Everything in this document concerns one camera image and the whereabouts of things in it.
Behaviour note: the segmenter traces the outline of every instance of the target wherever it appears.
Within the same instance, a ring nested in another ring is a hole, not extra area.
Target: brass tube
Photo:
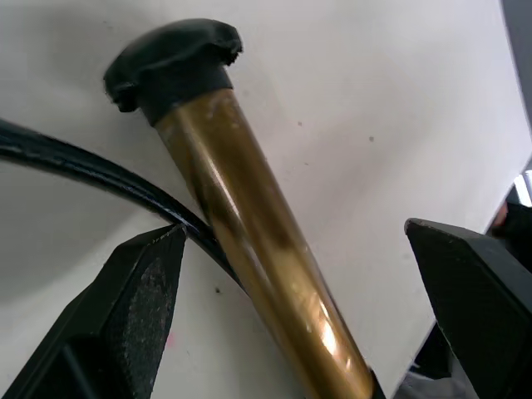
[[[369,399],[374,383],[233,91],[155,126],[254,306],[315,399]]]

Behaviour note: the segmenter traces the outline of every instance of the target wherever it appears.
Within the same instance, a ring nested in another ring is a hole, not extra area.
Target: black wire
[[[74,145],[0,119],[0,156],[94,185],[179,223],[240,286],[212,229],[177,199],[121,166]]]

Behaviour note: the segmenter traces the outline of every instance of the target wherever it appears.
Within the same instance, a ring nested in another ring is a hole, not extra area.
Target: white surface
[[[101,77],[164,22],[235,25],[246,116],[362,353],[390,394],[432,323],[408,217],[482,231],[530,154],[497,2],[0,1],[0,116],[95,151],[193,206],[142,116]],[[0,392],[122,241],[164,224],[121,199],[0,163]],[[219,287],[221,294],[215,294]],[[154,398],[300,398],[248,299],[185,253]]]

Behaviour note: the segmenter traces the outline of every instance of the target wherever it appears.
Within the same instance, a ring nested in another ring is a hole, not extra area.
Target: gold metal rod
[[[230,89],[155,126],[270,332],[315,399],[374,383]]]

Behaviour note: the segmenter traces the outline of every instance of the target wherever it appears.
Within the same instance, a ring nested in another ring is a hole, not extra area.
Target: metal pipe
[[[127,47],[107,90],[122,111],[140,106],[158,130],[308,394],[384,397],[234,97],[223,65],[240,51],[232,27],[177,22]]]

